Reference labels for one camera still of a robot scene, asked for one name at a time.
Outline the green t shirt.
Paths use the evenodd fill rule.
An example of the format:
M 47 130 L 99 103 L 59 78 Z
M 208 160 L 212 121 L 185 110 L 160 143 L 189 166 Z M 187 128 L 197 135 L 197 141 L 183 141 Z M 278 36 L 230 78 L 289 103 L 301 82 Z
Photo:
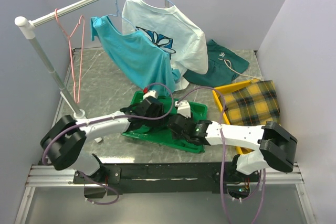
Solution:
M 158 99 L 158 100 L 163 104 L 163 107 L 164 107 L 164 115 L 167 114 L 168 111 L 169 111 L 169 109 L 171 108 L 171 105 L 172 105 L 171 100 L 166 99 L 166 98 Z M 142 127 L 142 126 L 144 126 L 144 125 L 145 125 L 145 126 L 148 126 L 148 127 L 151 127 L 151 128 L 159 128 L 160 126 L 165 125 L 165 124 L 168 122 L 168 120 L 169 120 L 169 118 L 170 118 L 171 116 L 177 114 L 177 113 L 176 113 L 176 108 L 175 108 L 175 102 L 176 102 L 176 101 L 174 101 L 174 103 L 173 103 L 173 107 L 172 107 L 171 111 L 168 113 L 168 115 L 166 115 L 165 117 L 163 117 L 163 118 L 165 119 L 164 124 L 137 124 L 137 123 L 135 123 L 135 126 L 134 126 L 133 131 L 139 129 L 140 127 Z

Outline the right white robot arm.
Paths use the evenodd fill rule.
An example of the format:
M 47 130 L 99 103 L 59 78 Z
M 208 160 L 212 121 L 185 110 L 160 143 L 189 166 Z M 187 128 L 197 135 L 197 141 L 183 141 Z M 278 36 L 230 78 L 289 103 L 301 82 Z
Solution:
M 264 168 L 291 173 L 295 163 L 297 139 L 280 124 L 239 126 L 220 124 L 210 120 L 193 122 L 180 114 L 170 117 L 168 128 L 177 137 L 195 145 L 230 145 L 252 150 L 236 155 L 230 176 L 242 181 L 247 175 Z

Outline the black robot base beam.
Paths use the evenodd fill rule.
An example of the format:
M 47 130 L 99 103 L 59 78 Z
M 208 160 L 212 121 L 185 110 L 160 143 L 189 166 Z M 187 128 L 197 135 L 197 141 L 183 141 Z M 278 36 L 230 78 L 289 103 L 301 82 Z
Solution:
M 257 182 L 257 171 L 245 175 L 232 162 L 101 163 L 97 157 L 76 162 L 74 183 L 84 185 L 89 199 L 136 193 L 219 193 L 220 188 Z

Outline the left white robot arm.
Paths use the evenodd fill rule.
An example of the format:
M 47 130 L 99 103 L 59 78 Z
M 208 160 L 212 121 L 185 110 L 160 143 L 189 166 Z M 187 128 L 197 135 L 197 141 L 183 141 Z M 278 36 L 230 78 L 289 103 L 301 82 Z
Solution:
M 113 133 L 137 130 L 144 125 L 157 126 L 163 118 L 163 104 L 152 96 L 97 118 L 75 120 L 70 115 L 63 116 L 40 141 L 44 150 L 42 162 L 47 165 L 48 157 L 56 170 L 72 168 L 83 172 L 92 183 L 98 183 L 104 178 L 102 163 L 95 154 L 82 150 L 84 143 Z

